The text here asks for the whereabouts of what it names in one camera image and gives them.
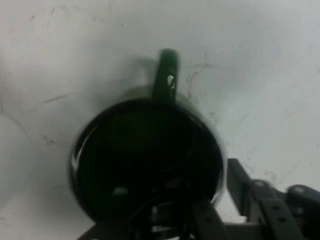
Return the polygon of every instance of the white surface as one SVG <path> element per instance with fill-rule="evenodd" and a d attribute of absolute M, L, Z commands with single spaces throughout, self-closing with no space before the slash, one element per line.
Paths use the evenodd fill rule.
<path fill-rule="evenodd" d="M 1 239 L 70 240 L 92 224 L 68 189 L 70 146 L 95 114 L 152 80 L 168 47 L 181 54 L 178 91 L 210 119 L 227 157 L 280 190 L 320 190 L 319 9 L 317 0 L 2 0 L 2 109 L 27 132 L 38 167 L 0 210 Z M 239 220 L 228 196 L 218 209 Z"/>

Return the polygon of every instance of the scratch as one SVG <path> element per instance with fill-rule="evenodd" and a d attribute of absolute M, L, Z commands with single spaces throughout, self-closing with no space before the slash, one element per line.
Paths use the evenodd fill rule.
<path fill-rule="evenodd" d="M 111 2 L 108 3 L 108 10 L 109 10 L 109 13 L 110 13 L 110 18 L 111 18 L 111 23 L 112 23 L 112 5 L 111 5 Z"/>
<path fill-rule="evenodd" d="M 69 145 L 67 144 L 61 144 L 61 143 L 58 143 L 54 140 L 51 140 L 50 138 L 48 138 L 46 135 L 43 135 L 42 136 L 43 140 L 45 141 L 45 144 L 50 147 L 52 145 L 57 145 L 57 146 L 60 146 L 60 147 L 68 147 Z"/>
<path fill-rule="evenodd" d="M 258 145 L 255 145 L 251 150 L 250 150 L 250 154 L 252 155 L 254 153 L 254 151 L 257 149 Z"/>
<path fill-rule="evenodd" d="M 51 10 L 51 12 L 50 12 L 50 16 L 52 16 L 52 15 L 54 14 L 55 10 L 56 10 L 56 8 L 53 7 L 52 10 Z"/>
<path fill-rule="evenodd" d="M 186 79 L 188 83 L 188 88 L 187 88 L 187 96 L 191 100 L 193 98 L 192 96 L 192 82 L 195 79 L 195 77 L 199 74 L 198 71 L 195 71 L 194 73 L 190 74 L 188 73 L 188 78 Z"/>
<path fill-rule="evenodd" d="M 263 174 L 264 174 L 266 177 L 270 177 L 273 184 L 276 183 L 277 175 L 276 175 L 273 171 L 265 171 Z"/>
<path fill-rule="evenodd" d="M 204 57 L 203 60 L 206 62 L 207 61 L 207 54 L 208 54 L 208 48 L 205 48 L 205 52 L 204 52 Z"/>
<path fill-rule="evenodd" d="M 2 95 L 0 93 L 0 115 L 2 114 L 3 112 L 3 102 L 2 102 Z"/>
<path fill-rule="evenodd" d="M 61 95 L 61 96 L 57 96 L 57 97 L 54 97 L 54 98 L 51 98 L 51 99 L 48 99 L 46 101 L 43 102 L 43 104 L 47 104 L 47 103 L 50 103 L 50 102 L 53 102 L 53 101 L 57 101 L 59 99 L 63 99 L 63 98 L 66 98 L 70 95 L 70 93 L 68 94 L 64 94 L 64 95 Z"/>
<path fill-rule="evenodd" d="M 249 113 L 246 113 L 245 115 L 243 115 L 243 117 L 240 119 L 238 126 L 241 125 L 241 123 L 247 118 L 249 117 Z"/>
<path fill-rule="evenodd" d="M 204 69 L 222 69 L 221 66 L 216 66 L 211 63 L 205 62 L 205 63 L 197 63 L 193 65 L 194 68 L 204 68 Z"/>
<path fill-rule="evenodd" d="M 289 177 L 296 171 L 297 167 L 298 165 L 294 166 L 290 171 L 288 171 L 286 175 L 278 182 L 278 184 L 282 184 L 287 179 L 287 177 Z"/>
<path fill-rule="evenodd" d="M 252 174 L 255 173 L 255 169 L 256 169 L 255 167 L 249 166 L 246 162 L 244 162 L 243 165 L 244 165 Z"/>

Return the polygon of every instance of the dark green mug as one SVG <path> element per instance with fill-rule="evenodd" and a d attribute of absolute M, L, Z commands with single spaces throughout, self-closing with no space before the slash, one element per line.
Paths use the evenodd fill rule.
<path fill-rule="evenodd" d="M 81 133 L 70 179 L 94 221 L 129 218 L 161 191 L 181 184 L 209 200 L 221 192 L 221 149 L 203 121 L 175 104 L 178 70 L 178 54 L 164 49 L 152 98 L 116 104 Z"/>

